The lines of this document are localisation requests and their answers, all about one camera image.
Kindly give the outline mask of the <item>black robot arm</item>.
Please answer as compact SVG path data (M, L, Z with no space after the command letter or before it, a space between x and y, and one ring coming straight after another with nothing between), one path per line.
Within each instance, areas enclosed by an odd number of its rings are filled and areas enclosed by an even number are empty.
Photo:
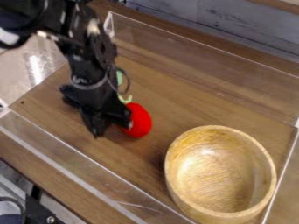
M100 137L113 123L132 127L130 111L120 100L117 47L92 0L0 0L0 47L10 50L36 35L54 42L68 60L69 83L60 86L62 100L78 109L88 131Z

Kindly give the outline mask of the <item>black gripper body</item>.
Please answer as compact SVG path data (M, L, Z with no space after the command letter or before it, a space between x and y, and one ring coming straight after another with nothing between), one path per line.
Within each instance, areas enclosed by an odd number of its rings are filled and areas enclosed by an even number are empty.
M78 89L70 84L60 86L64 101L78 109L100 111L110 121L112 117L129 116L129 111L117 99L117 81L106 80L93 89Z

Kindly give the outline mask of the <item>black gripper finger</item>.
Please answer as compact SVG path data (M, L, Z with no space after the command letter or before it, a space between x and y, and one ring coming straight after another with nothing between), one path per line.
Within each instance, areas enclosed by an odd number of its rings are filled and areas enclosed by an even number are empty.
M125 117L125 116L112 117L110 121L112 121L112 123L118 125L121 128L124 128L126 130L130 129L132 122L130 122L130 119L128 117Z
M109 120L102 116L100 111L88 108L80 109L81 120L94 138L101 137L110 124Z

